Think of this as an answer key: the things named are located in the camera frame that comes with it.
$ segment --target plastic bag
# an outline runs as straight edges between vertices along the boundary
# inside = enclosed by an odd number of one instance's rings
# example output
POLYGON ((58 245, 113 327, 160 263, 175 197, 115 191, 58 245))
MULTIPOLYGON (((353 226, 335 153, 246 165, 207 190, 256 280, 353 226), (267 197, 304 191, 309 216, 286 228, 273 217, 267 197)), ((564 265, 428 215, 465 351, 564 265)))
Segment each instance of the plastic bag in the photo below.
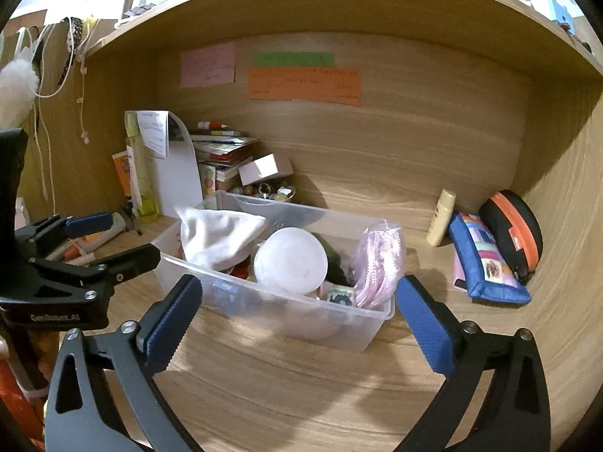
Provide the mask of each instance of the plastic bag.
POLYGON ((375 309, 391 299, 404 275, 405 260, 400 226, 383 219, 366 229, 351 266, 356 305, 375 309))

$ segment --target white cloth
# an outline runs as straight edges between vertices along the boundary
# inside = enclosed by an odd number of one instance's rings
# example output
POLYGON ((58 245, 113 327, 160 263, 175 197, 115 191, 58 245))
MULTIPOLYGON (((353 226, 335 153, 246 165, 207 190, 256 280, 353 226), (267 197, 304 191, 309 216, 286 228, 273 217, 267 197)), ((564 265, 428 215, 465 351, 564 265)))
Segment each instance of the white cloth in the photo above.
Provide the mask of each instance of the white cloth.
POLYGON ((180 238, 186 261, 209 270, 226 270, 251 254, 268 221, 246 212, 174 206, 182 219, 180 238))

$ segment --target plastic bin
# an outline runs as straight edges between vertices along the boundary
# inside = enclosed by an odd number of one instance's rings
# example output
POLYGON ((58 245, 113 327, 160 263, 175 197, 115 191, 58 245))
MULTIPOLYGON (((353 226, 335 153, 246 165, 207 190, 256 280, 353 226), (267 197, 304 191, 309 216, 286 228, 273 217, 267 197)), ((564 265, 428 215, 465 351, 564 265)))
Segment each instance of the plastic bin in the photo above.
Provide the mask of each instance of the plastic bin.
MULTIPOLYGON (((295 226, 320 233, 342 257, 352 256, 364 230, 378 221, 365 215, 344 214, 305 205, 273 202, 223 191, 208 197, 199 208, 225 209, 263 215, 268 227, 265 240, 277 229, 295 226)), ((319 301, 305 296, 284 296, 254 282, 213 270, 204 270, 177 258, 180 222, 158 236, 153 244, 161 250, 155 273, 168 292, 185 273, 203 285, 203 305, 228 317, 268 328, 275 333, 327 347, 361 352, 385 320, 394 316, 394 298, 377 310, 360 309, 319 301)))

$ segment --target orange tag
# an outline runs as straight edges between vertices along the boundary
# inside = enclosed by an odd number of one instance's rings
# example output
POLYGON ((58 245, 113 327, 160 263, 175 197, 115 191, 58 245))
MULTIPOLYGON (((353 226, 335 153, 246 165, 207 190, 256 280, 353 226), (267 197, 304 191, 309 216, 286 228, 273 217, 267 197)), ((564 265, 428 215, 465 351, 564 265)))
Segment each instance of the orange tag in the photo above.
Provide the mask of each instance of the orange tag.
POLYGON ((362 72, 307 66, 249 68, 247 98, 307 100, 360 107, 362 72))
POLYGON ((515 246, 515 251, 523 250, 523 246, 519 238, 517 237, 516 230, 514 226, 509 228, 509 236, 513 240, 513 245, 515 246))

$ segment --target orange fabric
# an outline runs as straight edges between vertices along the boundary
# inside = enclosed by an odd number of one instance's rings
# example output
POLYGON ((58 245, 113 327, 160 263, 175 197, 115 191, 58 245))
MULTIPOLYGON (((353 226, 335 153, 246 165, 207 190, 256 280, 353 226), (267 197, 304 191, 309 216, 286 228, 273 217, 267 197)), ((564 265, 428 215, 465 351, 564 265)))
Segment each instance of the orange fabric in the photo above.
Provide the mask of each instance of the orange fabric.
POLYGON ((522 244, 523 253, 528 262, 528 270, 533 272, 536 269, 536 265, 538 265, 538 247, 536 246, 536 241, 534 241, 534 236, 532 236, 532 231, 530 231, 526 221, 524 221, 519 212, 517 212, 517 209, 515 209, 513 204, 503 194, 497 192, 491 199, 511 222, 513 235, 519 238, 519 241, 522 244))
POLYGON ((44 441, 41 405, 31 405, 25 399, 7 363, 0 363, 0 399, 29 439, 44 441))

